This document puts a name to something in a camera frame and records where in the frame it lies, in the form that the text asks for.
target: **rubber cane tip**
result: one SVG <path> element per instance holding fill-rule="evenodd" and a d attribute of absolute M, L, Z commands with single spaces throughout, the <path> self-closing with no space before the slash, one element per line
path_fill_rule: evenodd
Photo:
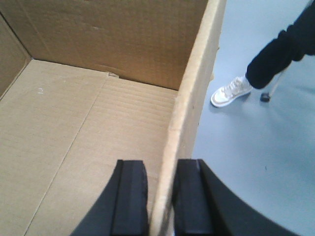
<path fill-rule="evenodd" d="M 270 95 L 266 92 L 262 93 L 261 97 L 260 97 L 260 101 L 269 102 L 270 101 Z"/>

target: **gray floor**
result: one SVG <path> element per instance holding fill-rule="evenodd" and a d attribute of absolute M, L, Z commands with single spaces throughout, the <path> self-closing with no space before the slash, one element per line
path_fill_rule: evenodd
<path fill-rule="evenodd" d="M 225 108 L 211 94 L 297 18 L 308 0 L 228 0 L 196 138 L 202 158 L 240 198 L 273 221 L 315 235 L 315 57 L 294 62 L 270 103 L 261 90 Z"/>

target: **person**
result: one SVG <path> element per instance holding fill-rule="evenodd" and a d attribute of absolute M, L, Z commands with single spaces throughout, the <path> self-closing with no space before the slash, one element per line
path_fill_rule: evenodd
<path fill-rule="evenodd" d="M 262 89 L 273 77 L 285 70 L 292 61 L 304 55 L 315 55 L 315 1 L 308 2 L 296 21 L 282 30 L 251 61 L 244 76 L 236 77 L 211 96 L 215 107 L 224 107 L 236 98 L 255 89 Z"/>

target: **cardboard edge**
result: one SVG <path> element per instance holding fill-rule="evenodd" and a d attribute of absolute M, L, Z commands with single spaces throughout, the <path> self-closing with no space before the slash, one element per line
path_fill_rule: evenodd
<path fill-rule="evenodd" d="M 8 90 L 11 88 L 11 86 L 14 84 L 14 82 L 16 81 L 16 79 L 19 77 L 19 75 L 22 73 L 22 71 L 25 69 L 25 67 L 29 64 L 29 62 L 31 61 L 31 56 L 29 55 L 29 53 L 27 52 L 27 50 L 24 48 L 23 44 L 20 42 L 20 40 L 18 39 L 18 37 L 15 35 L 15 33 L 12 31 L 11 27 L 8 25 L 7 21 L 5 20 L 5 18 L 3 17 L 3 15 L 0 12 L 0 24 L 4 25 L 4 29 L 5 29 L 5 33 L 8 33 L 9 36 L 12 38 L 12 40 L 14 41 L 14 43 L 17 45 L 17 47 L 19 48 L 19 50 L 21 51 L 21 53 L 24 55 L 25 60 L 24 60 L 24 65 L 21 67 L 21 69 L 19 70 L 19 72 L 15 75 L 15 77 L 12 79 L 12 82 L 9 84 L 9 86 L 6 88 L 6 90 L 3 92 L 3 94 L 0 94 L 0 101 L 2 100 L 2 98 L 5 96 L 5 94 L 8 92 Z"/>
<path fill-rule="evenodd" d="M 175 102 L 163 153 L 150 236 L 167 233 L 179 158 L 191 158 L 207 85 L 212 77 L 226 0 L 208 1 Z"/>

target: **cardboard box flap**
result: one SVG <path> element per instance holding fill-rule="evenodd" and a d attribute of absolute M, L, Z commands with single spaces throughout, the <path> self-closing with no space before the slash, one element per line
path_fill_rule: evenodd
<path fill-rule="evenodd" d="M 2 0 L 35 59 L 178 89 L 206 0 Z"/>
<path fill-rule="evenodd" d="M 0 99 L 30 60 L 0 14 Z"/>
<path fill-rule="evenodd" d="M 171 194 L 179 158 L 191 158 L 204 97 L 219 48 L 225 0 L 207 4 L 178 92 L 168 128 L 157 194 L 150 223 L 150 236 L 164 236 L 170 214 Z"/>

